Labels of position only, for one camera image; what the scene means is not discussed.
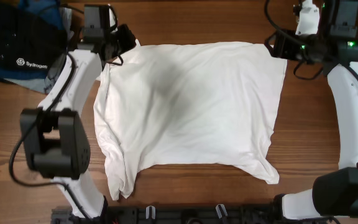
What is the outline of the white polo shirt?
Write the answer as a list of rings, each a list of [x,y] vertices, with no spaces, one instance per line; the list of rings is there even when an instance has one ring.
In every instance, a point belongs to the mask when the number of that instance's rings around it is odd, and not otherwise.
[[[94,101],[113,200],[166,164],[223,164],[277,184],[267,160],[287,61],[262,44],[143,45],[107,64]]]

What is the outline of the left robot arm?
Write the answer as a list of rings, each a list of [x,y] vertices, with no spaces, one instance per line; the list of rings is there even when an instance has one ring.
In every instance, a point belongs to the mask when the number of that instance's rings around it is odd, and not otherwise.
[[[88,166],[90,144],[80,116],[96,77],[105,64],[136,46],[126,24],[118,24],[110,5],[87,4],[83,37],[64,52],[65,65],[57,82],[35,109],[20,115],[21,138],[9,160],[11,179],[22,186],[56,185],[70,208],[52,211],[52,223],[115,223],[107,198],[97,189]],[[14,174],[14,159],[24,147],[27,166],[46,181],[25,183]]]

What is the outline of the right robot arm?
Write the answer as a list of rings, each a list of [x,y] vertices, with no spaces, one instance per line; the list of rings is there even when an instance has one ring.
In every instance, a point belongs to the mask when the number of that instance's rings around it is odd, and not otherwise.
[[[315,223],[358,218],[358,1],[300,1],[293,13],[296,29],[276,27],[264,44],[275,58],[321,65],[336,106],[340,155],[338,170],[318,177],[311,189],[276,196],[275,216]]]

